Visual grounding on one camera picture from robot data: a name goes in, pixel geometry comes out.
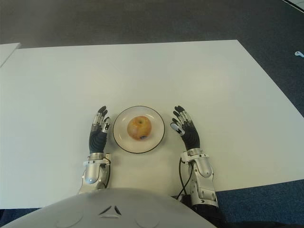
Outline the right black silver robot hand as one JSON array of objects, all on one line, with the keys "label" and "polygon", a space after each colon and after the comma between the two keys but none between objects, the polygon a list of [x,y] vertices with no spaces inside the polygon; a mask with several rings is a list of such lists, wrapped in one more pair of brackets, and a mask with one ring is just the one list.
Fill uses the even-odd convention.
[{"label": "right black silver robot hand", "polygon": [[174,107],[171,128],[182,138],[186,150],[200,148],[200,137],[188,112],[182,106]]}]

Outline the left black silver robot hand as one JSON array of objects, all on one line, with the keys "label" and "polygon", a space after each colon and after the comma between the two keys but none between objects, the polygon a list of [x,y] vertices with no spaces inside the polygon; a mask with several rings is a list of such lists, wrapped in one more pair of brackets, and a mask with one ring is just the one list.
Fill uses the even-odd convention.
[{"label": "left black silver robot hand", "polygon": [[102,106],[94,116],[89,135],[89,152],[103,153],[107,141],[107,133],[110,129],[110,117],[106,117],[108,110]]}]

